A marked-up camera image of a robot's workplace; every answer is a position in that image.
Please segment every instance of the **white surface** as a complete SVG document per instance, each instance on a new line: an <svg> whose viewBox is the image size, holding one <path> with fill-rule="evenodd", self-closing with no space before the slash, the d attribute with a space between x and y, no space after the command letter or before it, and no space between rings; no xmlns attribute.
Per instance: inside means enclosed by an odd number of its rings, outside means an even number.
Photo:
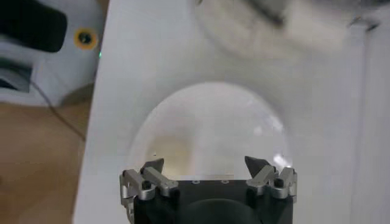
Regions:
<svg viewBox="0 0 390 224"><path fill-rule="evenodd" d="M56 53L22 47L9 41L0 41L0 57L32 68L31 79L48 96L53 105L73 91L94 82L99 46L81 50L74 44L74 34L80 28L103 33L104 17L95 0L39 0L66 15L68 25L62 48ZM29 93L0 88L0 102L23 105L46 105L39 92L30 86Z"/></svg>
<svg viewBox="0 0 390 224"><path fill-rule="evenodd" d="M390 21L390 7L373 14ZM390 222L390 24L382 22L369 37L369 58L358 141L352 223Z"/></svg>
<svg viewBox="0 0 390 224"><path fill-rule="evenodd" d="M384 208L361 212L368 208L361 203L372 192L368 188L372 182L360 174L369 173L376 180L386 171L377 176L371 169L379 165L365 167L366 160L356 154L365 97L364 29L350 31L342 50L332 55L312 54L295 62L244 60L207 39L188 1L112 0L74 223L128 222L119 204L118 175L128 166L129 149L139 128L162 100L207 81L243 86L264 98L280 116L299 174L294 223L363 224L379 213L381 223L387 222ZM375 139L366 135L375 159L388 140L381 137L380 145L371 145ZM359 164L361 169L355 173ZM364 184L353 187L353 177ZM385 186L376 189L384 194ZM376 196L370 205L383 203Z"/></svg>

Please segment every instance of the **black panel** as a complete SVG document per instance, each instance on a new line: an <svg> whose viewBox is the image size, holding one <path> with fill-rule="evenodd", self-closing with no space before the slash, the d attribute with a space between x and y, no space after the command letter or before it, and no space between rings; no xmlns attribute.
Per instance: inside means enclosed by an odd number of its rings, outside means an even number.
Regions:
<svg viewBox="0 0 390 224"><path fill-rule="evenodd" d="M274 199L269 192L256 197L246 181L179 181L180 197L135 199L135 224L292 224L293 200Z"/></svg>
<svg viewBox="0 0 390 224"><path fill-rule="evenodd" d="M65 38L66 16L36 0L1 0L0 33L20 45L58 52Z"/></svg>

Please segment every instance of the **black screw hole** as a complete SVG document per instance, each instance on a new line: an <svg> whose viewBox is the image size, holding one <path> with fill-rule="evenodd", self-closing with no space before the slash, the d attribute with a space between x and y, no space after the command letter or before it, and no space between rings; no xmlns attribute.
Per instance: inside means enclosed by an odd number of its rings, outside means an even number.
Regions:
<svg viewBox="0 0 390 224"><path fill-rule="evenodd" d="M148 180L142 182L142 190L149 190L152 188L152 183Z"/></svg>
<svg viewBox="0 0 390 224"><path fill-rule="evenodd" d="M79 41L82 44L90 44L90 43L92 43L92 35L90 33L87 33L87 32L81 32L79 34Z"/></svg>

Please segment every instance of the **blurry white object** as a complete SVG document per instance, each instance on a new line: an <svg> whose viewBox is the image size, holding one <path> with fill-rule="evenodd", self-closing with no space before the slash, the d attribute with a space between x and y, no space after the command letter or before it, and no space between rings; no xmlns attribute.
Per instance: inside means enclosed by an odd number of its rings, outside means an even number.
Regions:
<svg viewBox="0 0 390 224"><path fill-rule="evenodd" d="M63 45L58 52L45 52L19 45L17 41L0 39L0 59L29 70L28 78L47 95L53 105L61 104L73 91L94 82L99 60L99 41L102 38L104 16L96 0L39 0L65 14L67 20ZM96 35L92 49L75 45L75 34L88 29ZM19 89L27 80L20 79L6 69L0 70L0 79ZM0 88L0 102L22 105L46 105L40 93L30 83L24 89Z"/></svg>
<svg viewBox="0 0 390 224"><path fill-rule="evenodd" d="M347 38L348 25L355 16L350 11L332 10L309 0L290 0L283 3L285 9L280 9L283 24L278 26L248 1L199 2L194 11L207 35L224 49L244 58L294 59L308 50L337 51Z"/></svg>
<svg viewBox="0 0 390 224"><path fill-rule="evenodd" d="M316 5L310 0L288 1L284 36L296 44L332 52L342 47L356 12Z"/></svg>

